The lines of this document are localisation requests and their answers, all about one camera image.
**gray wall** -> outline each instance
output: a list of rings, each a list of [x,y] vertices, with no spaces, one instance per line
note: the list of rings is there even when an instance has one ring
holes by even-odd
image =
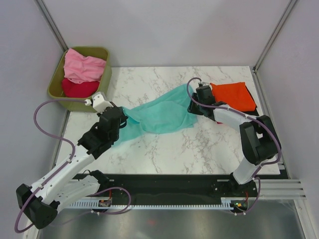
[[[55,141],[37,130],[32,117],[48,99],[46,88],[62,51],[33,0],[2,1],[0,18],[0,237],[14,239],[22,238],[13,230],[16,188],[49,170]],[[49,105],[40,111],[39,123],[58,133],[64,113]]]
[[[254,65],[289,0],[44,0],[66,43],[112,66]]]
[[[319,1],[302,0],[267,55],[260,77],[292,176],[319,222]]]

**white marble table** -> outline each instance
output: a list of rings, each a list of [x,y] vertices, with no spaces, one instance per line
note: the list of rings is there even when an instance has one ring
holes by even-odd
[[[262,114],[249,67],[125,67],[112,71],[107,98],[118,106],[139,106],[197,76],[216,84],[245,82]],[[197,82],[192,84],[193,89],[197,86]],[[243,158],[239,133],[205,117],[197,118],[194,128],[161,135],[146,133],[112,147],[85,169],[126,174],[233,172]],[[94,113],[71,112],[64,136],[77,142],[97,121]],[[57,162],[70,151],[71,147],[63,142]],[[279,168],[277,164],[265,166],[260,174],[279,174]]]

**plastic container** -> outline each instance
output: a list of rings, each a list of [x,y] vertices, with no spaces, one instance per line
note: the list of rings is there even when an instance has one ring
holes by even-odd
[[[109,65],[109,52],[107,49],[103,47],[89,47],[89,46],[77,46],[72,47],[72,49],[76,50],[83,56],[94,56],[101,58],[106,61],[106,66],[103,72],[103,75],[101,77],[100,85],[97,90],[100,92],[106,92],[108,91],[109,83],[112,76],[112,69]],[[51,79],[50,85],[48,87],[48,94],[54,98],[54,99],[72,99],[70,97],[66,97],[61,82],[64,79],[64,57],[66,52],[64,52],[60,63],[58,67],[56,68],[54,75]],[[78,100],[85,100],[87,98],[74,98]],[[69,111],[80,111],[80,112],[96,112],[91,106],[85,106],[83,103],[80,102],[66,102],[66,101],[60,101],[60,104],[63,105],[67,110]]]

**turquoise fabric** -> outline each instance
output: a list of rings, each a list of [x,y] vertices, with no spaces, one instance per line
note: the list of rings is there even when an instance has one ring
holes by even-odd
[[[182,128],[193,127],[197,117],[187,112],[189,102],[186,84],[184,84],[154,101],[131,110],[123,107],[125,115],[129,118],[126,127],[120,129],[120,137],[115,145],[137,138],[145,132],[171,133]]]

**laundry basket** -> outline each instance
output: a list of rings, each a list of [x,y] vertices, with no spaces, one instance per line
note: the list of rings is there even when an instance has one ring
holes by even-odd
[[[97,91],[106,92],[108,91],[109,83],[111,80],[112,69],[109,64],[109,52],[103,47],[89,47],[89,46],[77,46],[72,47],[75,51],[82,54],[83,56],[94,56],[101,58],[106,61],[106,66],[101,77],[100,85]],[[64,79],[64,57],[67,51],[64,52],[58,67],[56,68],[54,75],[51,79],[50,85],[48,87],[48,94],[54,99],[72,99],[66,97],[62,89],[62,80]],[[73,98],[77,100],[91,99],[89,98]],[[70,101],[59,101],[69,111],[80,111],[80,112],[96,112],[91,106],[85,106],[80,102],[70,102]]]

